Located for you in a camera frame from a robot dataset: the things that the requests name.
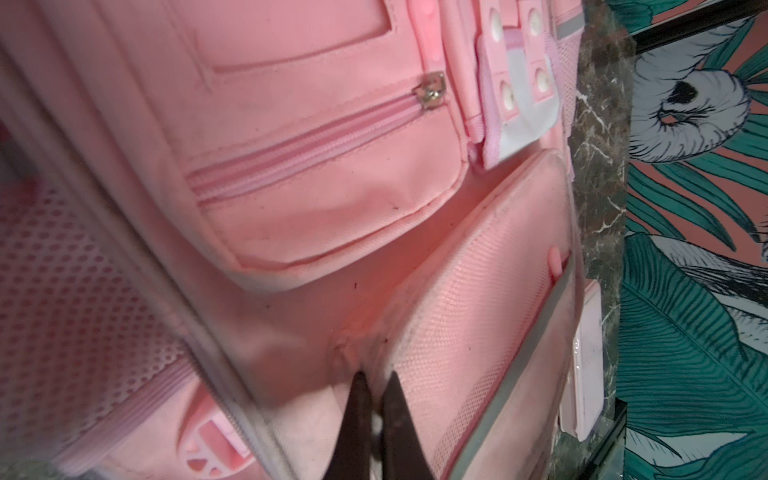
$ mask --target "dark marble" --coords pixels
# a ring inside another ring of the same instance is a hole
[[[603,295],[605,406],[584,442],[559,432],[549,480],[572,480],[579,473],[611,429],[616,396],[634,42],[603,0],[584,0],[584,10],[569,144],[587,277],[600,282]]]

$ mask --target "zipper pull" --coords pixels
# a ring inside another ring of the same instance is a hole
[[[424,77],[421,85],[413,89],[413,93],[419,98],[422,107],[430,110],[442,105],[445,90],[445,74],[441,71],[433,71]]]

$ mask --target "mesh panel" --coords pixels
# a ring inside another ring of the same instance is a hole
[[[570,250],[561,162],[543,156],[525,178],[479,207],[484,213],[470,240],[420,302],[407,346],[395,359],[437,476],[471,432],[535,321],[552,285],[549,248]]]
[[[565,136],[571,136],[571,125],[576,112],[576,74],[578,70],[578,51],[581,45],[581,31],[558,40],[558,54],[562,77],[563,122]]]
[[[545,477],[561,387],[572,355],[575,284],[572,280],[555,307],[544,335],[476,452],[465,478]]]
[[[0,452],[69,446],[182,353],[47,184],[0,194]]]

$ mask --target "tropical leaf pattern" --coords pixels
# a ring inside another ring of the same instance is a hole
[[[687,0],[607,0],[627,30],[634,33],[650,26],[654,16],[678,7]]]
[[[746,120],[709,151],[631,161],[627,171],[617,373],[629,405],[625,478],[768,479],[768,37],[754,45],[756,28],[768,16],[735,24],[697,57],[698,69],[726,69],[742,85]],[[695,98],[696,82],[681,81],[658,104]],[[668,121],[680,119],[697,121]]]

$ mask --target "green leaf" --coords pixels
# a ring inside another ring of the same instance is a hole
[[[715,207],[725,212],[734,222],[747,232],[752,240],[760,242],[760,235],[752,220],[741,210],[736,202],[731,199],[717,185],[709,181],[704,175],[687,167],[684,164],[657,164],[654,165],[666,178],[688,190],[692,194],[698,195],[704,200],[710,202]]]
[[[749,80],[766,68],[768,68],[768,45],[749,57],[733,74],[742,80]]]
[[[754,433],[716,450],[695,472],[680,467],[664,469],[656,480],[717,480],[768,478],[768,433]]]
[[[656,469],[659,471],[659,473],[669,475],[672,478],[678,478],[683,475],[690,475],[700,471],[706,462],[706,458],[699,458],[698,460],[688,462],[678,467],[656,467]]]
[[[747,90],[750,94],[750,97],[754,101],[758,101],[763,105],[768,105],[768,91],[759,91],[759,90]]]
[[[624,450],[624,477],[637,480],[656,480],[656,467],[631,450]]]
[[[653,11],[654,15],[659,15],[672,8],[679,7],[688,0],[641,0],[642,3],[648,5]]]
[[[653,207],[635,197],[633,194],[627,194],[627,209],[632,212],[634,216],[647,223],[652,228],[655,228],[657,232],[665,237],[685,240],[683,234],[680,233],[669,220],[664,218],[664,215],[658,213]]]
[[[679,193],[647,177],[634,165],[629,166],[628,184],[634,191],[645,197],[652,204],[656,204],[666,211],[705,229],[719,241],[725,243],[728,248],[736,251],[736,245],[733,244],[733,240],[731,240],[728,232],[720,221],[707,211],[706,208],[695,204]]]
[[[646,227],[643,227],[638,222],[632,220],[631,218],[624,219],[624,225],[627,227],[627,230],[630,232],[638,232],[638,233],[650,233]]]
[[[723,146],[748,157],[768,160],[768,115],[750,114],[740,131]]]
[[[721,70],[725,64],[728,63],[736,49],[739,48],[739,45],[741,45],[741,42],[744,40],[744,37],[746,37],[746,34],[749,33],[750,28],[752,28],[752,24],[754,22],[755,18],[750,18],[747,23],[742,25],[741,28],[739,28],[736,33],[733,34],[730,40],[724,42],[719,47],[717,47],[717,50],[710,53],[707,56],[707,60],[704,61],[704,68],[711,70]]]
[[[664,437],[768,429],[768,356],[649,235],[626,239],[617,396],[627,427]]]
[[[768,83],[768,72],[759,74],[744,82],[747,85],[758,85]]]
[[[654,13],[650,7],[640,2],[623,2],[621,0],[608,0],[619,21],[630,33],[635,33],[650,25],[654,19]]]
[[[715,177],[732,180],[768,195],[768,172],[752,165],[713,153],[691,158],[687,163]]]

